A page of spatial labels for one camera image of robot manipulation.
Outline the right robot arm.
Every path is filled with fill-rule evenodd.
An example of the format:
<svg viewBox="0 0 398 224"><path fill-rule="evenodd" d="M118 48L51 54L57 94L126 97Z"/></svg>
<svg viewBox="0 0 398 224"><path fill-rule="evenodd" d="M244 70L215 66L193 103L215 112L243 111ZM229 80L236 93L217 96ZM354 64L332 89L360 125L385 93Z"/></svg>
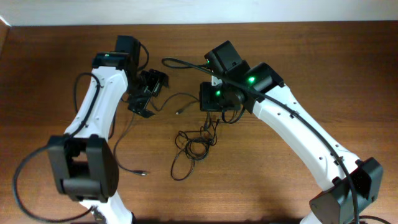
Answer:
<svg viewBox="0 0 398 224"><path fill-rule="evenodd" d="M359 223L378 197L383 168L362 160L330 136L299 104L283 78L266 63L250 67L230 41L205 54L211 82L200 87L201 110L240 108L270 126L299 156L321 192L302 223Z"/></svg>

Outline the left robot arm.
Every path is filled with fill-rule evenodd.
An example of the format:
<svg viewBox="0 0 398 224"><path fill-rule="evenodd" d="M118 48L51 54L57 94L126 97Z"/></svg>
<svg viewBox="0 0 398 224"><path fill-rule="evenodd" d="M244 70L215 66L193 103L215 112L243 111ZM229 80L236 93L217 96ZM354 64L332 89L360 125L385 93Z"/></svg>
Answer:
<svg viewBox="0 0 398 224"><path fill-rule="evenodd" d="M168 85L166 74L139 65L142 49L134 37L120 35L113 51L96 54L88 73L91 84L74 120L63 135L49 139L58 192L91 208L104 223L135 221L118 194L119 166L108 145L118 104L127 93L128 110L150 118L148 102Z"/></svg>

